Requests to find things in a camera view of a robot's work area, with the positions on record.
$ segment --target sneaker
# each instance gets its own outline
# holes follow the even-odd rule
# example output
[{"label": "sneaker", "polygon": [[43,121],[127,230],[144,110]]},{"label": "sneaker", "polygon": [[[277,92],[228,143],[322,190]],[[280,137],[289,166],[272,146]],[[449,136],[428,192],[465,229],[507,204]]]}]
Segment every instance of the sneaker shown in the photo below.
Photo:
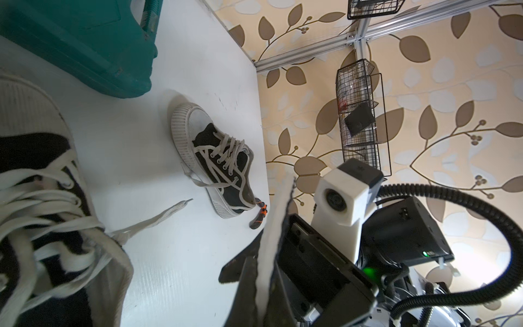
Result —
[{"label": "sneaker", "polygon": [[182,202],[105,234],[56,104],[0,71],[1,326],[119,326],[133,274],[121,245]]},{"label": "sneaker", "polygon": [[248,179],[254,155],[245,141],[220,131],[209,115],[193,103],[174,110],[170,128],[181,159],[200,180],[184,169],[185,174],[207,189],[220,217],[238,216],[256,206]]}]

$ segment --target metal bracket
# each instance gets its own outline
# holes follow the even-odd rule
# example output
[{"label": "metal bracket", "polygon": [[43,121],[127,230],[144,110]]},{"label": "metal bracket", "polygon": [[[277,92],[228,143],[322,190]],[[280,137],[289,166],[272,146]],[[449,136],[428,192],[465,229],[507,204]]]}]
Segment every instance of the metal bracket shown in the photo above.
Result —
[{"label": "metal bracket", "polygon": [[358,60],[365,58],[365,35],[367,34],[369,23],[370,18],[360,19],[358,29],[356,30],[356,41],[354,42],[354,47],[356,48],[356,58]]}]

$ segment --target teal plastic bin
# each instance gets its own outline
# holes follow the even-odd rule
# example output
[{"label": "teal plastic bin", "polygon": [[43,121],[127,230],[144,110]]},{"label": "teal plastic bin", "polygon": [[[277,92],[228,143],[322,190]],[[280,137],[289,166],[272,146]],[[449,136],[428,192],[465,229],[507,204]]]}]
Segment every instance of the teal plastic bin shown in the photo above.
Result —
[{"label": "teal plastic bin", "polygon": [[151,89],[162,0],[146,0],[141,24],[131,0],[0,0],[0,34],[118,98]]}]

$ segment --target leaf pattern wallpaper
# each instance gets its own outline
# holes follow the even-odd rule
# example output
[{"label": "leaf pattern wallpaper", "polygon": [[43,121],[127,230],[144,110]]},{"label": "leaf pattern wallpaper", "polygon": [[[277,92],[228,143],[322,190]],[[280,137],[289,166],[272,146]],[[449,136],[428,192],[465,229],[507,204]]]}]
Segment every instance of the leaf pattern wallpaper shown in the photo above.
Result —
[{"label": "leaf pattern wallpaper", "polygon": [[[205,0],[253,60],[266,59],[356,30],[347,0]],[[441,0],[407,0],[398,15]],[[390,19],[375,17],[371,24]]]},{"label": "leaf pattern wallpaper", "polygon": [[[374,91],[380,143],[387,141],[386,109],[392,162],[382,144],[382,170],[392,173],[386,183],[461,189],[523,225],[523,25],[514,18],[523,17],[523,6],[513,4],[382,37],[367,51],[383,74],[373,85],[382,82],[385,94]],[[343,162],[335,76],[355,60],[347,48],[258,74],[269,191],[285,171],[293,172],[298,190],[290,210],[308,221],[320,177]],[[426,205],[456,260],[444,269],[420,265],[421,274],[456,292],[489,283],[504,270],[508,246],[492,224],[454,204],[430,199]],[[522,306],[520,289],[465,310],[473,325],[515,327],[523,325]]]}]

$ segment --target wire mesh basket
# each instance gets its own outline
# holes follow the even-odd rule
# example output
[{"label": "wire mesh basket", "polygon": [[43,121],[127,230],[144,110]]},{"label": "wire mesh basket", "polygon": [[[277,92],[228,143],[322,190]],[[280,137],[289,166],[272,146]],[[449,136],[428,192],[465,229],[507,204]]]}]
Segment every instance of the wire mesh basket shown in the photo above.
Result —
[{"label": "wire mesh basket", "polygon": [[381,170],[379,142],[376,130],[376,120],[364,127],[361,131],[351,134],[346,119],[362,105],[370,110],[372,117],[375,117],[374,108],[378,105],[373,99],[373,76],[374,66],[366,59],[361,59],[355,63],[345,66],[338,70],[336,75],[336,98],[338,102],[339,128],[342,136],[343,160],[356,158],[366,164]]},{"label": "wire mesh basket", "polygon": [[348,19],[396,14],[405,0],[349,0]]}]

